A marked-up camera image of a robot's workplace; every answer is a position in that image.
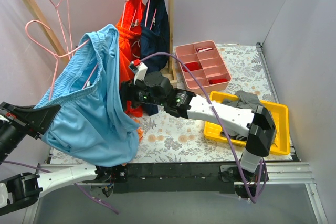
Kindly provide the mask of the light blue shorts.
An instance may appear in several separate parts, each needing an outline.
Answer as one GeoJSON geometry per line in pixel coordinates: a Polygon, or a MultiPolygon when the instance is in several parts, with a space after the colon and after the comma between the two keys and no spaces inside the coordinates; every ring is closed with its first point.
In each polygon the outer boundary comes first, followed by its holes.
{"type": "Polygon", "coordinates": [[[42,141],[93,165],[112,167],[135,157],[138,124],[119,95],[119,33],[108,24],[83,35],[79,48],[37,107],[59,105],[42,141]]]}

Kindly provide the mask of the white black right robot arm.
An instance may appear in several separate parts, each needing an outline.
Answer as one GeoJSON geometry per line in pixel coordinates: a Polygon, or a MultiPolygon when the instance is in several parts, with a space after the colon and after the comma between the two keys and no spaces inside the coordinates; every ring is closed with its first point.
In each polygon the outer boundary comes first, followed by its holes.
{"type": "Polygon", "coordinates": [[[251,180],[257,174],[260,161],[269,155],[275,139],[276,125],[271,113],[263,106],[241,109],[207,100],[194,92],[182,90],[169,84],[159,72],[152,72],[144,80],[121,83],[120,98],[124,110],[130,105],[137,108],[150,104],[176,118],[201,120],[222,124],[247,139],[238,166],[238,176],[251,180]]]}

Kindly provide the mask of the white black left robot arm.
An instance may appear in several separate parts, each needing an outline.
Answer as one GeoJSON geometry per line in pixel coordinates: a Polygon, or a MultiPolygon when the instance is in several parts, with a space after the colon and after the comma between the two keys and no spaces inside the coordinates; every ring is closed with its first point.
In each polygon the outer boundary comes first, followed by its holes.
{"type": "MultiPolygon", "coordinates": [[[[33,106],[1,103],[1,162],[8,158],[25,136],[40,139],[60,108],[60,105],[52,105],[36,109],[33,106]]],[[[50,173],[21,173],[1,180],[1,215],[29,207],[40,197],[74,183],[95,178],[106,182],[111,178],[111,171],[105,164],[82,164],[50,173]]]]}

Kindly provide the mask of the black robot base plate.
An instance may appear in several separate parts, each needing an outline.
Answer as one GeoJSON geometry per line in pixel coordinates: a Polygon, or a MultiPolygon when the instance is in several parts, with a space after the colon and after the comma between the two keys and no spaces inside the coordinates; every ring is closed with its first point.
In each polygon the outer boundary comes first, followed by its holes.
{"type": "Polygon", "coordinates": [[[92,183],[106,185],[111,193],[201,192],[237,194],[243,199],[262,192],[269,177],[265,166],[254,173],[239,173],[235,162],[135,163],[98,167],[92,183]]]}

